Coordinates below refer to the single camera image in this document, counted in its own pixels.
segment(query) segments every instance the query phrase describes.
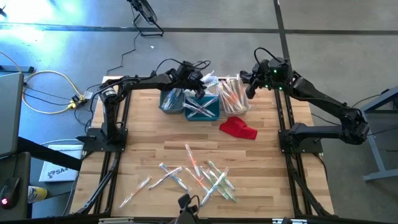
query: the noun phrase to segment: computer mouse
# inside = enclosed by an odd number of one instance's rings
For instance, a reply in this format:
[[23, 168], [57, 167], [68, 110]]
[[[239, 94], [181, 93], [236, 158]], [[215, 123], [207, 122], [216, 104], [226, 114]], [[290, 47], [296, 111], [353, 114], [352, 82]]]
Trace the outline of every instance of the computer mouse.
[[19, 178], [11, 177], [6, 180], [0, 191], [0, 204], [4, 209], [14, 208], [19, 199]]

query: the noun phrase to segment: pen holder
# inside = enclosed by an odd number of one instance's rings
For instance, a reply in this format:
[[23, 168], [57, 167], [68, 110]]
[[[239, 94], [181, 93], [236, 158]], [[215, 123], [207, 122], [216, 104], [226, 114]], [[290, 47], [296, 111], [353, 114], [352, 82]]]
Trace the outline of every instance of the pen holder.
[[184, 93], [181, 93], [178, 96], [177, 102], [175, 102], [175, 104], [170, 109], [164, 110], [162, 108], [162, 103], [169, 93], [170, 93], [170, 91], [161, 91], [160, 92], [159, 109], [161, 109], [165, 114], [180, 114], [180, 113], [182, 113], [184, 111], [184, 107], [182, 106], [182, 103], [184, 102], [184, 98], [185, 98]]
[[216, 121], [220, 118], [220, 102], [218, 101], [218, 97], [217, 96], [204, 96], [202, 99], [196, 99], [193, 96], [188, 96], [190, 98], [192, 98], [193, 100], [195, 100], [199, 105], [203, 105], [205, 104], [207, 101], [212, 100], [213, 98], [217, 98], [217, 100], [210, 104], [209, 106], [206, 107], [206, 109], [210, 110], [211, 112], [213, 112], [216, 116], [213, 118], [209, 118], [201, 113], [196, 113], [195, 115], [193, 115], [191, 118], [188, 117], [188, 115], [190, 113], [192, 113], [192, 110], [188, 109], [188, 108], [184, 108], [184, 114], [185, 114], [185, 118], [189, 121]]

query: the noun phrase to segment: butcher block table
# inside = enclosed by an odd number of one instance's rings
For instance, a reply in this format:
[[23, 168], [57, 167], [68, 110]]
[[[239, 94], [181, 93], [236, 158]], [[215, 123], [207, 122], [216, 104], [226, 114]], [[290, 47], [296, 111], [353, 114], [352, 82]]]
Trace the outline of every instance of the butcher block table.
[[[111, 78], [119, 77], [104, 77], [104, 81]], [[249, 127], [258, 130], [256, 140], [234, 138], [220, 131], [220, 124], [226, 121], [223, 111], [215, 122], [189, 122], [183, 114], [165, 114], [158, 108], [159, 96], [159, 90], [132, 92], [126, 125], [129, 135], [119, 165], [112, 217], [177, 217], [180, 210], [177, 200], [185, 193], [184, 189], [171, 178], [152, 190], [147, 187], [165, 175], [165, 171], [159, 168], [162, 162], [169, 169], [185, 166], [195, 172], [185, 144], [191, 147], [198, 165], [207, 168], [205, 161], [211, 160], [220, 170], [229, 167], [228, 179], [236, 188], [233, 193], [237, 203], [225, 200], [216, 191], [200, 209], [200, 218], [294, 217], [285, 157], [279, 149], [279, 120], [274, 91], [258, 89], [254, 99], [249, 100], [251, 109], [241, 116]], [[292, 99], [292, 107], [296, 122], [313, 125], [307, 102]], [[102, 122], [103, 107], [98, 101], [93, 127], [100, 127]], [[71, 213], [81, 208], [97, 188], [103, 157], [103, 152], [94, 152], [83, 161]], [[302, 160], [309, 189], [326, 210], [333, 213], [322, 164], [311, 154], [302, 154]], [[148, 175], [153, 177], [149, 184], [123, 208], [119, 208]], [[178, 177], [191, 188], [191, 196], [196, 194], [202, 200], [205, 193], [192, 176], [183, 170]], [[208, 180], [203, 179], [203, 183], [208, 189], [211, 188]], [[104, 191], [101, 212], [107, 194], [108, 187]], [[298, 195], [304, 211], [299, 190]]]

